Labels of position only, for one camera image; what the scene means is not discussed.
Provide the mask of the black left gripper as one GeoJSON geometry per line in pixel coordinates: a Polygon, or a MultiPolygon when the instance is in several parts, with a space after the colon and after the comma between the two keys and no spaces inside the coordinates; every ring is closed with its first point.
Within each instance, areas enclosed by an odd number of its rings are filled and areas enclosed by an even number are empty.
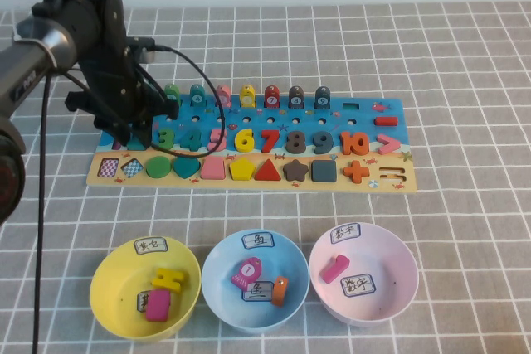
{"type": "Polygon", "coordinates": [[[83,110],[93,114],[99,124],[111,125],[114,140],[126,147],[132,134],[130,125],[112,123],[111,115],[96,102],[100,99],[123,121],[132,124],[133,149],[149,148],[153,118],[167,115],[176,119],[180,108],[178,101],[168,97],[140,65],[155,47],[152,38],[127,38],[117,50],[103,44],[89,50],[79,66],[90,91],[70,92],[66,107],[70,111],[83,110]]]}

